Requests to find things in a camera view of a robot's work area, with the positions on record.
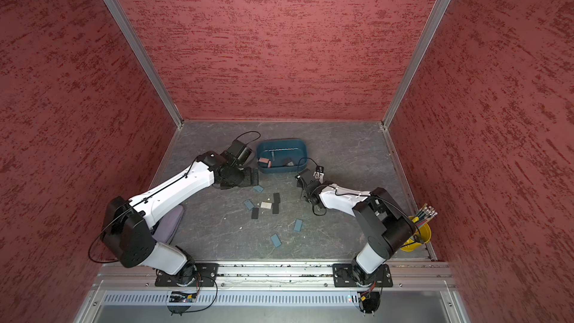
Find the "black eraser mid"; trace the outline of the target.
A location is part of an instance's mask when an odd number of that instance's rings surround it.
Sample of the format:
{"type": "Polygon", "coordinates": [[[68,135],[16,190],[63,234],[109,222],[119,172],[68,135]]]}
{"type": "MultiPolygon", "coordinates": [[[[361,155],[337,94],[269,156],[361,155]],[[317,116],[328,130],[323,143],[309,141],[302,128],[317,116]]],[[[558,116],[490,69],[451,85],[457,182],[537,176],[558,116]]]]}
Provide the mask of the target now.
{"type": "Polygon", "coordinates": [[[283,160],[283,166],[284,167],[293,167],[294,166],[294,161],[293,159],[289,158],[289,159],[284,159],[283,160]]]}

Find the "pink eraser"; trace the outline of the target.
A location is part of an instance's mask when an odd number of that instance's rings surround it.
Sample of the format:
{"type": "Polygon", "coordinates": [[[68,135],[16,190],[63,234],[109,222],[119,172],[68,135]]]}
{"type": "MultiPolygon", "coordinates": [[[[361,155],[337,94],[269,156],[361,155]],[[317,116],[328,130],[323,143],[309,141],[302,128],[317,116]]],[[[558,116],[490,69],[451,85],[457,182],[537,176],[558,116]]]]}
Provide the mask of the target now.
{"type": "Polygon", "coordinates": [[[260,164],[262,164],[262,165],[264,165],[264,166],[266,166],[266,167],[270,167],[270,166],[271,166],[271,160],[270,160],[270,159],[267,159],[267,158],[260,158],[260,159],[258,160],[258,163],[260,163],[260,164]]]}

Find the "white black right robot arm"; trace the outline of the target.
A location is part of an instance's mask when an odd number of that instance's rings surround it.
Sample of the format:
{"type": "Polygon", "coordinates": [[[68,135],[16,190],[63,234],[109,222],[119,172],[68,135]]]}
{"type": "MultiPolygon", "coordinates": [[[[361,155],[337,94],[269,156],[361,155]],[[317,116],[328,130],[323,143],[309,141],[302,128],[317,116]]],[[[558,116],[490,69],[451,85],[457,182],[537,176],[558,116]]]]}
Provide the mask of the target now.
{"type": "Polygon", "coordinates": [[[360,286],[375,282],[376,272],[408,239],[419,232],[416,224],[383,188],[356,191],[318,179],[305,169],[296,175],[303,198],[313,207],[331,209],[354,217],[366,244],[351,261],[351,276],[360,286]]]}

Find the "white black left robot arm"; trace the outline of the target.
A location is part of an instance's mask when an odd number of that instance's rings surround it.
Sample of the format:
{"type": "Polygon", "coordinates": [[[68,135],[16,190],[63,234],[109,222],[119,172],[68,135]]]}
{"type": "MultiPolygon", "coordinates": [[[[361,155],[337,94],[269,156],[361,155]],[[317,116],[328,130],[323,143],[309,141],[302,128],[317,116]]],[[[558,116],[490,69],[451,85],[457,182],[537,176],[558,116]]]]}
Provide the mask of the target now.
{"type": "Polygon", "coordinates": [[[200,280],[195,261],[181,248],[160,242],[152,228],[176,206],[197,192],[216,185],[235,188],[251,178],[244,168],[252,150],[246,146],[199,155],[190,166],[171,179],[128,200],[115,197],[107,206],[103,228],[94,239],[102,242],[125,268],[147,266],[167,275],[180,287],[200,280]]]}

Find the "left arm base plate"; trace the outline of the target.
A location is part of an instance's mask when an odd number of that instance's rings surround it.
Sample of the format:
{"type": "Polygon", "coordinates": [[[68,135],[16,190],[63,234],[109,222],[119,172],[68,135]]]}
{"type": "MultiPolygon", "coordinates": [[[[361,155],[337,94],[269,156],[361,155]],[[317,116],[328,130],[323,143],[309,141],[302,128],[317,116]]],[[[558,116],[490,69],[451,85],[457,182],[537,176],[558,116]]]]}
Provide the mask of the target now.
{"type": "Polygon", "coordinates": [[[175,275],[169,275],[158,270],[156,272],[155,286],[181,289],[213,287],[218,276],[218,269],[218,263],[194,263],[194,265],[186,264],[175,275]]]}

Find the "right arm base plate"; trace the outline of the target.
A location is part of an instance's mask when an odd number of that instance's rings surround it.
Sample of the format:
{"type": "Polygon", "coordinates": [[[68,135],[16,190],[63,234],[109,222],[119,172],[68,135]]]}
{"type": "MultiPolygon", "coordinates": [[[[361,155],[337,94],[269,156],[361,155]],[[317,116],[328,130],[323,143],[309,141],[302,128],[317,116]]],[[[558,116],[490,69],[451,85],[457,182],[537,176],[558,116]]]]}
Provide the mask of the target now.
{"type": "Polygon", "coordinates": [[[366,273],[353,262],[350,264],[333,264],[333,282],[335,287],[342,288],[391,288],[393,278],[387,264],[380,265],[374,272],[366,273]]]}

